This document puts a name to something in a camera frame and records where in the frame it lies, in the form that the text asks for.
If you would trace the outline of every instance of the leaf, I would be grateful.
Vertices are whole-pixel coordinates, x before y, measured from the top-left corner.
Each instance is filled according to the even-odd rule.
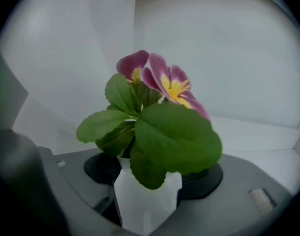
[[[150,89],[142,81],[138,83],[138,95],[144,108],[157,103],[162,95],[156,90]]]
[[[96,112],[79,125],[76,132],[77,138],[84,143],[95,142],[127,119],[130,119],[130,115],[117,110]]]
[[[222,153],[221,140],[211,123],[183,105],[162,103],[147,107],[136,122],[135,136],[149,160],[183,175],[210,168]]]
[[[118,107],[114,106],[113,104],[111,105],[108,105],[106,107],[107,110],[118,110],[118,111],[121,111]]]
[[[135,136],[135,122],[126,121],[120,124],[110,133],[107,133],[102,139],[96,140],[95,144],[103,152],[116,157],[128,147]]]
[[[114,74],[105,87],[106,99],[128,114],[134,114],[133,95],[130,83],[122,74]]]
[[[150,190],[160,188],[167,173],[148,160],[136,142],[130,152],[130,168],[137,181]]]

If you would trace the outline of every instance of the white pot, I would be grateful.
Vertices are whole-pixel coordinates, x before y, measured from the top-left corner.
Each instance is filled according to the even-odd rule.
[[[129,159],[119,158],[119,162],[122,170],[114,183],[114,191],[122,227],[147,236],[175,211],[178,190],[182,188],[181,174],[168,172],[159,189],[149,190],[132,174]]]

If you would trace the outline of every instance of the white backdrop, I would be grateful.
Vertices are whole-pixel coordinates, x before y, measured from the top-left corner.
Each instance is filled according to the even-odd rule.
[[[300,32],[269,0],[136,0],[134,49],[182,67],[212,116],[298,128]]]
[[[23,0],[0,37],[29,93],[14,130],[54,154],[95,147],[76,128],[107,106],[117,60],[142,48],[188,73],[224,149],[293,147],[300,35],[269,0]]]

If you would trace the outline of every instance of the gray platform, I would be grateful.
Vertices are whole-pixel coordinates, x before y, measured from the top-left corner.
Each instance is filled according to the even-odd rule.
[[[83,168],[88,158],[100,153],[98,149],[53,156],[50,150],[40,147],[39,152],[73,235],[133,235],[93,210],[111,190],[110,186],[93,181]],[[67,164],[59,168],[58,161]],[[220,186],[204,199],[181,201],[174,214],[152,235],[258,235],[291,200],[286,189],[254,164],[228,155],[223,155],[219,164],[224,172]],[[256,188],[264,188],[277,202],[265,217],[249,194]]]

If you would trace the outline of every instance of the flower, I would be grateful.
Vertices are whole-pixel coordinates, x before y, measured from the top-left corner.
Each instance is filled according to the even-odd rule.
[[[140,72],[146,65],[148,57],[149,53],[145,50],[137,51],[121,58],[116,64],[116,70],[125,75],[130,82],[137,83],[140,81]]]
[[[167,67],[164,58],[155,53],[149,55],[148,64],[150,69],[142,69],[141,79],[149,88],[160,92],[170,102],[197,110],[202,118],[210,120],[206,109],[190,92],[191,82],[180,67]]]

